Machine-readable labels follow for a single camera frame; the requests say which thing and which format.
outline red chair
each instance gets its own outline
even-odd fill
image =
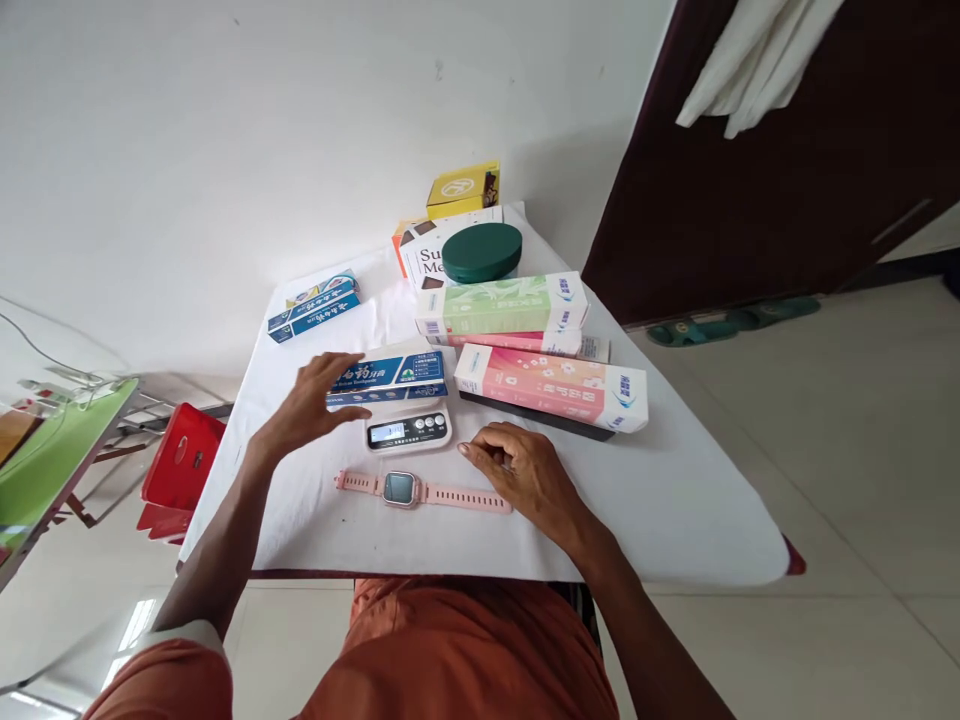
[[[147,505],[137,530],[149,530],[151,540],[182,542],[225,430],[192,405],[177,406],[143,481],[140,497]]]

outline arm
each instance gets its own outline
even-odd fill
[[[200,542],[180,570],[153,631],[208,620],[222,640],[247,584],[260,539],[263,509],[277,464],[345,422],[370,416],[360,407],[327,410],[330,386],[362,354],[325,353],[300,368],[280,409],[251,438],[240,472]]]
[[[459,449],[577,566],[606,620],[639,717],[733,718],[647,597],[613,533],[577,494],[550,440],[491,423]]]

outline pink smartwatch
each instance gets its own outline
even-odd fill
[[[449,505],[467,510],[483,510],[501,515],[513,512],[513,506],[495,492],[451,488],[420,482],[411,473],[388,472],[384,477],[341,470],[337,490],[355,490],[378,495],[392,507],[412,510],[420,503]]]

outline pink toothpaste box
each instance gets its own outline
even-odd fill
[[[576,357],[583,343],[583,333],[579,330],[557,332],[527,333],[488,333],[485,335],[428,335],[431,345],[449,345],[463,347],[467,343],[490,345],[492,347],[513,348],[528,352],[540,352],[547,355]]]
[[[457,388],[616,432],[647,424],[643,370],[467,343]]]

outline green slipper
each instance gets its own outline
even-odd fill
[[[737,330],[763,330],[784,320],[811,315],[820,309],[820,303],[810,297],[770,300],[731,310],[727,322]]]
[[[647,330],[647,337],[663,347],[692,347],[736,336],[737,328],[728,322],[695,323],[683,318],[672,323],[654,325]]]

